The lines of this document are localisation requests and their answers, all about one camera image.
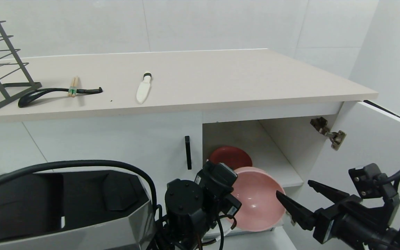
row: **cabinet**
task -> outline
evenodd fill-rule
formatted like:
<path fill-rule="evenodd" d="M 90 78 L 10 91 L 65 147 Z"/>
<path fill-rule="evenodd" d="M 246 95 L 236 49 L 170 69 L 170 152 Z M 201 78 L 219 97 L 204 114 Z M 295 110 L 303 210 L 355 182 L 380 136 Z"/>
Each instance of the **cabinet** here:
<path fill-rule="evenodd" d="M 204 113 L 191 111 L 0 124 L 0 174 L 45 161 L 120 160 L 138 166 L 152 177 L 157 186 L 158 202 L 164 205 L 169 181 L 175 178 L 193 180 L 214 149 L 233 145 L 248 152 L 254 166 L 276 178 L 289 196 L 316 210 L 329 206 L 330 202 L 306 185 L 308 179 L 356 193 L 348 169 L 372 162 L 387 174 L 400 168 L 399 118 L 362 102 L 346 102 L 338 114 L 333 113 L 323 114 L 328 126 L 332 131 L 343 130 L 347 134 L 338 151 L 310 125 L 314 115 L 263 119 L 264 114 L 261 120 L 245 120 L 245 116 L 237 115 L 239 121 L 213 122 L 213 118 L 205 123 Z M 192 170 L 187 169 L 185 136 L 190 136 Z M 367 200 L 364 204 L 378 206 L 381 200 Z M 348 249 L 338 240 L 320 245 L 313 239 L 312 232 L 292 226 L 288 218 L 283 221 L 273 232 L 240 237 L 262 237 L 267 241 L 257 242 L 265 242 L 265 245 L 273 239 L 283 242 L 283 238 L 289 237 L 299 250 Z M 399 228 L 399 225 L 400 209 L 392 226 Z M 217 234 L 215 229 L 207 236 Z"/>
<path fill-rule="evenodd" d="M 21 122 L 0 124 L 0 174 L 44 161 Z"/>

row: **metal bracket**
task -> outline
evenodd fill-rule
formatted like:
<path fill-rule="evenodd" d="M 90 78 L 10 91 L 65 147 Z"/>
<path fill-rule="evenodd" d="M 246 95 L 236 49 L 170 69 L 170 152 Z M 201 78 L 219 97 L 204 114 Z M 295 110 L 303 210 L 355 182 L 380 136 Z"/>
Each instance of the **metal bracket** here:
<path fill-rule="evenodd" d="M 331 147 L 336 151 L 340 148 L 340 145 L 347 136 L 347 134 L 342 130 L 339 130 L 338 132 L 331 132 L 330 129 L 327 127 L 328 121 L 323 117 L 311 119 L 310 124 L 320 134 L 330 138 Z"/>

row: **countertop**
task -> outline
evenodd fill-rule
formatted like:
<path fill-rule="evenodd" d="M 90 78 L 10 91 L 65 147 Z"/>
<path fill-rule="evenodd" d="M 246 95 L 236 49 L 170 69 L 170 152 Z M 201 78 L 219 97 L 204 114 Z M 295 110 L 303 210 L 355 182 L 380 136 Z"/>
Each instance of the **countertop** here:
<path fill-rule="evenodd" d="M 0 122 L 246 108 L 374 99 L 377 92 L 269 49 L 146 52 L 25 58 L 43 88 L 104 92 L 67 98 L 44 95 L 26 108 L 17 101 L 0 109 Z M 6 67 L 0 67 L 4 74 Z M 139 105 L 135 93 L 145 71 L 151 91 Z M 3 83 L 25 81 L 22 71 Z"/>

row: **cabinet door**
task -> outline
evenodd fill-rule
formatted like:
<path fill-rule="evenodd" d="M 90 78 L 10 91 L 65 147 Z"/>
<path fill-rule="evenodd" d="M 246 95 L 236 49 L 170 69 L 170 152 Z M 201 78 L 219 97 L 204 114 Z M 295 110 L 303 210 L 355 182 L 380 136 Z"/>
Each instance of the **cabinet door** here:
<path fill-rule="evenodd" d="M 362 102 L 345 103 L 331 130 L 342 130 L 347 136 L 338 151 L 330 147 L 330 141 L 325 143 L 309 179 L 357 195 L 348 175 L 349 169 L 376 163 L 388 176 L 400 169 L 400 118 Z M 307 184 L 302 187 L 297 201 L 312 211 L 332 204 Z M 382 206 L 383 201 L 364 200 L 363 204 Z M 284 227 L 298 250 L 351 249 L 338 239 L 321 245 L 312 232 L 293 227 L 289 222 Z M 400 207 L 392 227 L 400 228 Z"/>
<path fill-rule="evenodd" d="M 47 161 L 119 160 L 142 169 L 155 182 L 162 204 L 168 182 L 194 180 L 202 166 L 201 119 L 201 112 L 178 112 L 43 120 L 25 125 Z M 187 169 L 185 136 L 191 139 L 192 170 Z"/>
<path fill-rule="evenodd" d="M 21 122 L 0 124 L 0 174 L 44 162 Z"/>

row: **white knife handle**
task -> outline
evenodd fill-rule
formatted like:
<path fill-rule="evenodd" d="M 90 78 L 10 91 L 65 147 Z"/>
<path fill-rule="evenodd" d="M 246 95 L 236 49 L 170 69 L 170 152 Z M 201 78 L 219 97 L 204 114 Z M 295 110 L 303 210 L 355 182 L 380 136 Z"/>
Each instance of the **white knife handle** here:
<path fill-rule="evenodd" d="M 151 90 L 151 78 L 152 75 L 149 71 L 146 71 L 143 75 L 143 81 L 140 83 L 137 89 L 137 102 L 143 104 L 148 98 L 149 91 Z"/>

